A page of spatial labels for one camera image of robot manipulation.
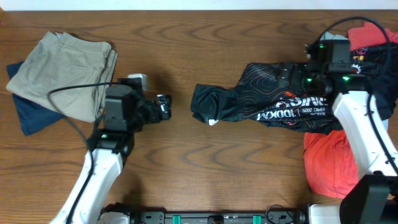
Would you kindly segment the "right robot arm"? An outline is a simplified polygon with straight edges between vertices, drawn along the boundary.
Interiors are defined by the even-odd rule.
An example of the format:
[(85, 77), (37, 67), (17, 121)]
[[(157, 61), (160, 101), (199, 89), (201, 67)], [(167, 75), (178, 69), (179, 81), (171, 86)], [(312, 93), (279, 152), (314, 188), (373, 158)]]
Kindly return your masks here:
[(397, 151), (380, 119), (370, 78), (350, 62), (348, 40), (318, 40), (303, 68), (284, 62), (281, 87), (328, 100), (348, 138), (359, 182), (338, 205), (309, 205), (295, 223), (397, 223)]

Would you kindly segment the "black patterned cycling jersey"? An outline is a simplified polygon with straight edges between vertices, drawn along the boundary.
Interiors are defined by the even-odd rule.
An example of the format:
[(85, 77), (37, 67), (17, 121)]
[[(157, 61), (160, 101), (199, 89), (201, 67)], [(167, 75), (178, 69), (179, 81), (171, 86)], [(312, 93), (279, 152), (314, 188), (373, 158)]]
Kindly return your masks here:
[(267, 127), (329, 134), (343, 128), (333, 116), (326, 98), (278, 86), (281, 63), (250, 63), (232, 89), (197, 84), (190, 109), (197, 120), (258, 121)]

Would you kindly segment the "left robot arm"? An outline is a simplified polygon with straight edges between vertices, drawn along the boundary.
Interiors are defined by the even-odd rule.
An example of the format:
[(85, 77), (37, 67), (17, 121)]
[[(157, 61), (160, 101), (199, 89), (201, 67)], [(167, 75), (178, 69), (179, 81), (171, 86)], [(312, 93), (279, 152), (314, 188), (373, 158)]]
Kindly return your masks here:
[(170, 95), (147, 100), (142, 85), (111, 85), (106, 89), (105, 115), (84, 142), (87, 153), (80, 176), (53, 223), (139, 223), (127, 206), (104, 205), (143, 126), (171, 117)]

